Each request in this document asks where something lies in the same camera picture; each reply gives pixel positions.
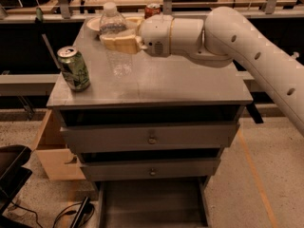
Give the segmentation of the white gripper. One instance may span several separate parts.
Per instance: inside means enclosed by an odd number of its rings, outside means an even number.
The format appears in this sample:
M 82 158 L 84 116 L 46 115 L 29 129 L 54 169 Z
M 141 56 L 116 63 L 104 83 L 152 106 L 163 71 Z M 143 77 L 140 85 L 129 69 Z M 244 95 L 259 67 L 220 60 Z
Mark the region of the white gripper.
M 100 36 L 107 49 L 126 54 L 137 54 L 143 49 L 151 56 L 170 55 L 171 15 L 156 14 L 146 20 L 143 17 L 127 17 L 126 22 L 131 29 Z M 140 36 L 134 29 L 140 29 Z

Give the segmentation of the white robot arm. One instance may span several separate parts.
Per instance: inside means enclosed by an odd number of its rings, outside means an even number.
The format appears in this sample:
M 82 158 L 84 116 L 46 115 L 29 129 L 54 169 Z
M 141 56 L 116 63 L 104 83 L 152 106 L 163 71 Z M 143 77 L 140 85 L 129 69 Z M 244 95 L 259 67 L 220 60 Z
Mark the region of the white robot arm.
M 219 7 L 205 19 L 157 14 L 137 29 L 107 33 L 105 47 L 128 54 L 182 55 L 196 64 L 224 67 L 235 60 L 304 134 L 304 66 L 270 42 L 238 11 Z

